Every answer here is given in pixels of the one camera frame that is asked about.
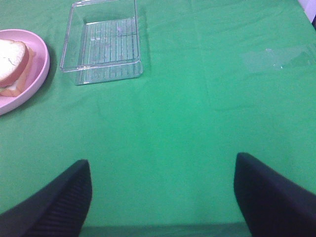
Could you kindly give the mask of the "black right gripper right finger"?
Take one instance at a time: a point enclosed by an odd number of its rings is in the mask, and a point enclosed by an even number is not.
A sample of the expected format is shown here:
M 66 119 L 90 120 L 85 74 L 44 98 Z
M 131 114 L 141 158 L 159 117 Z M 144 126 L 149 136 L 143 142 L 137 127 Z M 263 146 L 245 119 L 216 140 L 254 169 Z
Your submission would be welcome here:
M 316 196 L 248 153 L 238 153 L 234 193 L 253 237 L 314 237 Z

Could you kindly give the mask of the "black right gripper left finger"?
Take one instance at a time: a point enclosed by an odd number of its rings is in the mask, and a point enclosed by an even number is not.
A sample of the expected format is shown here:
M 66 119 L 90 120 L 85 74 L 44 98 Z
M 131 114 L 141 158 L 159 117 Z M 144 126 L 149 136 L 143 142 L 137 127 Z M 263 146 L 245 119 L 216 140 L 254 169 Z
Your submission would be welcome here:
M 77 237 L 92 199 L 89 162 L 72 164 L 41 190 L 0 215 L 2 237 Z

